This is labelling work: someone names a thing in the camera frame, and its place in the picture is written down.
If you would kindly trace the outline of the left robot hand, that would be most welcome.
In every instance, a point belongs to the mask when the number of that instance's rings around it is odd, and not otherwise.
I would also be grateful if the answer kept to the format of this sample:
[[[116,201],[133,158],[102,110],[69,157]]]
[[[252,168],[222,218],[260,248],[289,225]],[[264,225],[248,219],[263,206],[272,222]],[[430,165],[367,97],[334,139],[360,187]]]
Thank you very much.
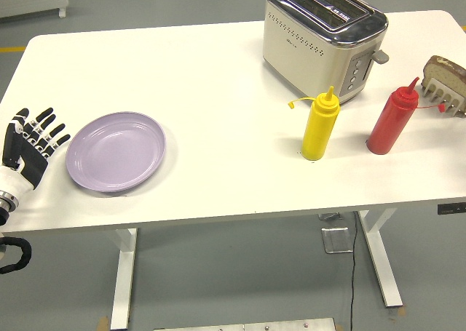
[[[71,136],[65,124],[56,124],[52,108],[30,119],[29,110],[21,109],[7,125],[1,156],[1,192],[20,199],[37,188],[49,165],[49,159]]]

